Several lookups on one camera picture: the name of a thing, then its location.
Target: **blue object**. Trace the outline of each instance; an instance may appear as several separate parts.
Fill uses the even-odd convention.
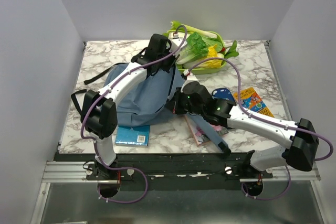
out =
[[[116,144],[148,146],[150,126],[118,126]]]
[[[212,96],[219,99],[225,99],[233,102],[235,101],[231,94],[231,91],[227,88],[215,89],[214,91],[212,91]]]
[[[127,65],[125,63],[115,66],[107,76],[105,86],[114,80]],[[159,70],[156,75],[149,76],[131,90],[120,102],[117,107],[118,125],[135,127],[164,123],[172,119],[176,115],[165,108],[164,105],[173,98],[176,88],[181,87],[183,83],[184,80],[180,72],[178,70],[174,71],[173,68],[170,69],[169,73]],[[201,116],[189,114],[187,116],[197,124],[217,147],[220,143],[228,146]]]

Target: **leafy green vegetable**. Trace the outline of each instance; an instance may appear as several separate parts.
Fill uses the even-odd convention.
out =
[[[209,31],[203,31],[203,30],[197,29],[195,27],[188,26],[186,24],[182,24],[181,22],[176,21],[176,20],[171,21],[171,23],[172,23],[172,30],[174,30],[174,29],[176,30],[179,25],[184,25],[187,28],[188,32],[193,31],[193,32],[199,33],[200,35],[202,35],[204,37],[217,39],[217,35],[214,34],[214,33],[210,33]]]
[[[183,64],[183,68],[191,68],[192,66],[196,65],[197,63],[199,63],[200,61],[202,61],[204,59],[214,58],[214,57],[224,59],[224,55],[223,54],[218,54],[216,52],[215,48],[213,48],[213,46],[212,46],[212,47],[209,48],[209,53],[206,56],[206,58],[198,59],[198,60],[191,61],[191,62],[188,62],[186,64]],[[199,64],[197,66],[197,68],[220,68],[222,63],[223,62],[221,60],[208,60],[208,61],[206,61],[202,64]]]
[[[225,59],[231,58],[231,57],[237,57],[239,53],[237,52],[237,41],[233,41],[232,46],[229,48],[229,50],[225,54]]]
[[[211,47],[211,46],[217,44],[216,52],[220,52],[220,51],[223,49],[222,42],[220,42],[220,41],[218,41],[218,40],[215,40],[215,39],[208,39],[208,38],[203,37],[203,36],[202,36],[202,39],[203,39],[203,41],[206,43],[206,46],[207,46],[207,47]]]
[[[207,56],[208,47],[198,33],[191,34],[186,41],[188,44],[181,50],[180,56],[176,61],[177,64],[182,65]]]

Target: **blue book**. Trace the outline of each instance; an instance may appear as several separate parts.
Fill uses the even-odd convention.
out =
[[[126,127],[118,126],[115,137],[117,145],[148,146],[150,126]]]

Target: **colorful book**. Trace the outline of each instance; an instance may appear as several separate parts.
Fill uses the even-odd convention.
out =
[[[193,120],[189,119],[187,116],[184,116],[185,121],[187,122],[188,128],[193,134],[193,138],[197,146],[201,146],[210,141],[210,139],[204,134],[204,132],[194,123]],[[214,130],[218,133],[219,136],[224,136],[228,133],[226,127],[214,126],[211,125]]]
[[[234,97],[238,102],[237,92],[234,93]],[[254,88],[251,87],[241,90],[240,99],[242,100],[243,107],[263,115],[274,117]]]
[[[115,137],[117,145],[148,146],[150,126],[126,127],[118,126]]]

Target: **metal floor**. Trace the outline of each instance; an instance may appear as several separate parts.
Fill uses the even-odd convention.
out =
[[[286,182],[265,182],[263,196],[281,192]],[[119,200],[141,192],[120,192]],[[293,182],[278,200],[245,198],[241,191],[149,191],[130,205],[98,200],[95,184],[51,184],[43,224],[87,221],[88,224],[323,223],[309,181]]]

